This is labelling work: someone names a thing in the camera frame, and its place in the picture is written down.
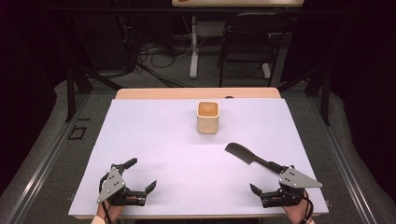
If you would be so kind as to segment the light wooden desk top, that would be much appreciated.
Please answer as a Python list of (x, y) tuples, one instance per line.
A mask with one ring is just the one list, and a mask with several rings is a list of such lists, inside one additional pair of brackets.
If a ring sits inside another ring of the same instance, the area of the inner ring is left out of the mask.
[(301, 7), (304, 0), (172, 0), (173, 7)]

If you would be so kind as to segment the black metal stand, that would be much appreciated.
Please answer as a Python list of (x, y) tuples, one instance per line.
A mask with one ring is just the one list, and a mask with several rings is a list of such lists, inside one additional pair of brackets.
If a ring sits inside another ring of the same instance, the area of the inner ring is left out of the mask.
[(309, 79), (307, 86), (304, 89), (304, 93), (308, 97), (314, 97), (318, 95), (318, 91), (321, 91), (321, 102), (320, 102), (320, 116), (327, 126), (330, 126), (329, 122), (329, 100), (330, 100), (330, 86), (331, 86), (331, 73), (324, 67), (314, 68), (311, 71), (282, 84), (278, 87), (279, 92), (288, 90), (289, 88), (297, 85), (304, 79)]
[(121, 85), (109, 80), (108, 78), (100, 75), (96, 71), (89, 69), (84, 66), (79, 66), (77, 68), (72, 67), (69, 69), (66, 75), (66, 93), (67, 93), (67, 117), (66, 122), (69, 122), (77, 112), (76, 105), (76, 92), (75, 87), (84, 93), (89, 94), (92, 92), (92, 84), (89, 78), (96, 79), (101, 83), (107, 85), (111, 89), (118, 91), (121, 89)]

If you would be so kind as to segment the person's left hand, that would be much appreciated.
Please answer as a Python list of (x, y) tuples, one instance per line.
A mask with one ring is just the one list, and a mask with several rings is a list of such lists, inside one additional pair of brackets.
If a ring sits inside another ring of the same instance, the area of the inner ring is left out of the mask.
[(98, 205), (95, 216), (103, 218), (106, 224), (114, 223), (122, 214), (125, 205), (112, 205), (109, 201), (104, 201)]

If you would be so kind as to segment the white table mat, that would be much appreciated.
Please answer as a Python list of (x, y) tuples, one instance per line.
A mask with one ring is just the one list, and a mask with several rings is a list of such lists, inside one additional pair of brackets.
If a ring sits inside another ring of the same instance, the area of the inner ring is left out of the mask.
[(114, 100), (93, 147), (71, 204), (70, 215), (94, 215), (99, 181), (113, 164), (136, 159), (122, 177), (128, 188), (156, 188), (143, 206), (127, 207), (130, 218), (264, 217), (280, 208), (264, 208), (251, 191), (278, 189), (279, 176), (256, 162), (246, 164), (226, 151), (235, 142), (257, 156), (294, 166), (312, 176), (289, 107), (283, 99), (220, 99), (219, 130), (196, 130), (195, 100)]

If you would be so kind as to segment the beige square ceramic cup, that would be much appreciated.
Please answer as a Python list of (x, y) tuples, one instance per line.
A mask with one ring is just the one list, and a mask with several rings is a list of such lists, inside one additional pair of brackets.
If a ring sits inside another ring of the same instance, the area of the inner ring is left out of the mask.
[(197, 107), (197, 132), (215, 134), (219, 129), (219, 104), (217, 102), (199, 102)]

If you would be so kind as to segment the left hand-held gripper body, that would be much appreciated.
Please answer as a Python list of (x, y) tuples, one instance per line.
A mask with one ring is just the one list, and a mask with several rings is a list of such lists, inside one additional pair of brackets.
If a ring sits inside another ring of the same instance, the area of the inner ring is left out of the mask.
[(119, 165), (112, 165), (110, 171), (101, 179), (97, 203), (109, 201), (112, 205), (144, 206), (146, 195), (144, 191), (131, 191), (126, 187)]

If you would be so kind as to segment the black chair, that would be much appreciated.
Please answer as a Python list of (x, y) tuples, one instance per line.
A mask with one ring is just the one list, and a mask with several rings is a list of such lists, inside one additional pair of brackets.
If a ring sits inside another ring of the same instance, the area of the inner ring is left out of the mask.
[(219, 86), (223, 86), (225, 63), (268, 65), (272, 84), (282, 40), (290, 28), (290, 18), (280, 13), (242, 12), (232, 15), (223, 28), (219, 53)]

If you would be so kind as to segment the aluminium floor rail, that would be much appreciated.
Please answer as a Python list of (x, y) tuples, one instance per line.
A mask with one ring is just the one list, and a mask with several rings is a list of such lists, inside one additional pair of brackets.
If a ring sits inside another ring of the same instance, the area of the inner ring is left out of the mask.
[(325, 121), (323, 120), (320, 113), (320, 105), (318, 100), (315, 97), (308, 98), (309, 104), (314, 109), (314, 114), (320, 124), (323, 132), (325, 132), (326, 138), (328, 139), (331, 145), (331, 152), (334, 162), (336, 163), (337, 169), (340, 172), (341, 177), (346, 185), (346, 189), (351, 197), (352, 202), (361, 218), (362, 224), (377, 224), (375, 216), (363, 195), (361, 187), (353, 175), (346, 157), (338, 144), (336, 137), (331, 129)]
[(0, 224), (88, 224), (68, 214), (92, 152), (89, 95), (64, 121), (57, 102), (49, 122), (6, 192), (0, 196)]

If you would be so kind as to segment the person's right hand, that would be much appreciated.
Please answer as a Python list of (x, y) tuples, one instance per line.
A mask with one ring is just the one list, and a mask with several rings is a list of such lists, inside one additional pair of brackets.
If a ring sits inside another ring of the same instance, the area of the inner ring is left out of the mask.
[(301, 200), (298, 205), (284, 206), (288, 219), (291, 224), (299, 224), (303, 218), (306, 218), (309, 214), (312, 205), (307, 200)]

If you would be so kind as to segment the black comb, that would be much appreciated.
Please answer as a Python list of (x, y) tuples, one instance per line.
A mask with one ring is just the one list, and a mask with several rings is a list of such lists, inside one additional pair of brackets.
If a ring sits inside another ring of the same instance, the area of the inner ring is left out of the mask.
[(269, 161), (256, 156), (253, 152), (240, 144), (230, 143), (226, 146), (225, 150), (247, 164), (257, 162), (258, 164), (270, 169)]

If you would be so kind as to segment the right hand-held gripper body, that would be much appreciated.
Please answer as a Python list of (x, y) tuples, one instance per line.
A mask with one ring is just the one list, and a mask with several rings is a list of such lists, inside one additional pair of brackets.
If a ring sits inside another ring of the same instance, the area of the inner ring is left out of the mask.
[(261, 193), (264, 208), (297, 205), (304, 198), (306, 189), (322, 187), (316, 179), (292, 167), (280, 174), (278, 183), (280, 188), (277, 191)]

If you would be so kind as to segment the white desk leg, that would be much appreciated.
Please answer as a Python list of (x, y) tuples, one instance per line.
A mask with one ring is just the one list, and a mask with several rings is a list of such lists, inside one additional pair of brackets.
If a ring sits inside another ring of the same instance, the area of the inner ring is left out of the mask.
[(198, 75), (198, 48), (197, 48), (197, 22), (194, 16), (191, 17), (191, 68), (190, 78), (196, 79)]

